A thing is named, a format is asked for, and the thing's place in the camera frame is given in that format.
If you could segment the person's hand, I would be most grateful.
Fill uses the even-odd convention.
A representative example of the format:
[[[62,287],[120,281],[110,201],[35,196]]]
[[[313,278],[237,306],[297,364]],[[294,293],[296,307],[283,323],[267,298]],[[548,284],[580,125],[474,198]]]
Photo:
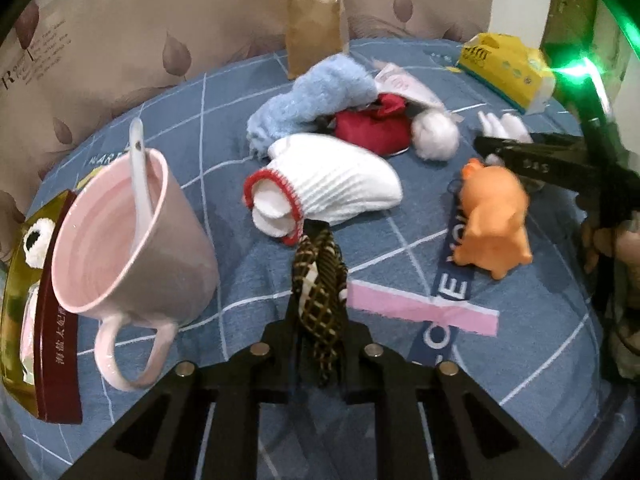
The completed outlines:
[[[584,269],[593,276],[592,301],[604,330],[603,373],[639,380],[639,220],[615,229],[594,212],[580,226]]]

